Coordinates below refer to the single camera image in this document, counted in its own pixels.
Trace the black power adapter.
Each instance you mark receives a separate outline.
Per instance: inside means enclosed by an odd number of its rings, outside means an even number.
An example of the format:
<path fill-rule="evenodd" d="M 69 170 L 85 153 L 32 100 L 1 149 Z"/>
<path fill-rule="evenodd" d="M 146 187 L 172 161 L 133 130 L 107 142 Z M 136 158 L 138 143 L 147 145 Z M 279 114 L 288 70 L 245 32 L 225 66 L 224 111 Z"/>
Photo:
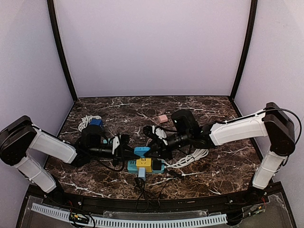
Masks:
<path fill-rule="evenodd" d="M 153 160 L 152 161 L 152 170 L 153 171 L 161 171 L 162 170 L 162 161 Z"/>

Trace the teal power strip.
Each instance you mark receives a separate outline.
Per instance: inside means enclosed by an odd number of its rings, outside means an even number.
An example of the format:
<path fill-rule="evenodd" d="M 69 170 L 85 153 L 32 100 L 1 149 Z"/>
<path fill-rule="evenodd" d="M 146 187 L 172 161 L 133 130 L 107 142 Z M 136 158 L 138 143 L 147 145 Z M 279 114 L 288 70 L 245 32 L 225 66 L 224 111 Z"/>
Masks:
<path fill-rule="evenodd" d="M 164 163 L 160 160 L 151 160 L 151 159 L 143 159 L 143 160 L 130 160 L 127 163 L 127 170 L 129 173 L 138 173 L 140 168 L 144 168 L 146 173 L 164 173 Z"/>

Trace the blue square socket adapter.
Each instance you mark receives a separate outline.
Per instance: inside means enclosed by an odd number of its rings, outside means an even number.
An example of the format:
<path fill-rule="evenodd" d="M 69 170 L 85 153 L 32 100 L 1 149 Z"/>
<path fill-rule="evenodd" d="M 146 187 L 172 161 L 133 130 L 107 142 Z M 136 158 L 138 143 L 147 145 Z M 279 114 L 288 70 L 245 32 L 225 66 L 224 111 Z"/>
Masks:
<path fill-rule="evenodd" d="M 145 153 L 150 150 L 150 147 L 135 147 L 134 155 L 139 156 L 140 158 L 145 158 Z"/>

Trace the yellow cube socket adapter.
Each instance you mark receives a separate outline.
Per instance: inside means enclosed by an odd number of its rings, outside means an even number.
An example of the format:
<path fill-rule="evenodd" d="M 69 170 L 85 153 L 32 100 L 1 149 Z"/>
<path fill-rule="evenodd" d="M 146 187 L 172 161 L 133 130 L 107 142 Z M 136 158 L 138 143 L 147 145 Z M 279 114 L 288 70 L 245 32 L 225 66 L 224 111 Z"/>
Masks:
<path fill-rule="evenodd" d="M 140 158 L 136 160 L 137 170 L 140 167 L 144 167 L 147 173 L 152 173 L 152 159 L 151 158 Z"/>

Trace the light blue charger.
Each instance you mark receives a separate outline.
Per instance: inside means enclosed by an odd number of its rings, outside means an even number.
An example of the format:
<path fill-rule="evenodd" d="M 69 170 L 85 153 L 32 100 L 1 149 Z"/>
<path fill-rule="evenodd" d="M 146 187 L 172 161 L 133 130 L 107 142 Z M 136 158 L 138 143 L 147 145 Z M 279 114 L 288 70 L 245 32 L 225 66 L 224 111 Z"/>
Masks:
<path fill-rule="evenodd" d="M 138 169 L 138 178 L 146 181 L 146 169 L 144 167 Z"/>

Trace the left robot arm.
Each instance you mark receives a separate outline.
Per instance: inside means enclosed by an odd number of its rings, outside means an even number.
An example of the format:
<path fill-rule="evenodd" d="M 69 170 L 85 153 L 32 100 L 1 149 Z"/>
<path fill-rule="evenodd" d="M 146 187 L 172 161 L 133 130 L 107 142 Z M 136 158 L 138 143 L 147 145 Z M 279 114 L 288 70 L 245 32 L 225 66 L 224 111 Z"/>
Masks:
<path fill-rule="evenodd" d="M 1 130 L 0 159 L 19 170 L 45 193 L 51 193 L 59 190 L 59 183 L 29 155 L 28 150 L 40 151 L 75 167 L 98 157 L 110 157 L 113 165 L 117 165 L 124 162 L 124 147 L 128 142 L 129 136 L 124 134 L 108 138 L 102 121 L 92 119 L 81 130 L 80 138 L 71 144 L 40 129 L 24 115 Z"/>

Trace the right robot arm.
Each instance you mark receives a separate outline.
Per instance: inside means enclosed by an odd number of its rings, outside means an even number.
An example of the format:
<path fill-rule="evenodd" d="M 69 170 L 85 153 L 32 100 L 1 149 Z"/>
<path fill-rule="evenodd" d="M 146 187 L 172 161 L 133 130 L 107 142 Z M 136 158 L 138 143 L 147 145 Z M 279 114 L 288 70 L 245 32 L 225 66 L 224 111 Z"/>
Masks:
<path fill-rule="evenodd" d="M 269 102 L 253 114 L 234 120 L 215 121 L 200 126 L 189 110 L 178 110 L 171 116 L 174 135 L 167 136 L 163 127 L 152 127 L 152 135 L 162 141 L 167 150 L 192 145 L 196 149 L 211 149 L 226 143 L 255 137 L 267 137 L 270 147 L 252 179 L 252 187 L 263 190 L 279 167 L 295 151 L 300 136 L 288 114 L 293 112 Z"/>

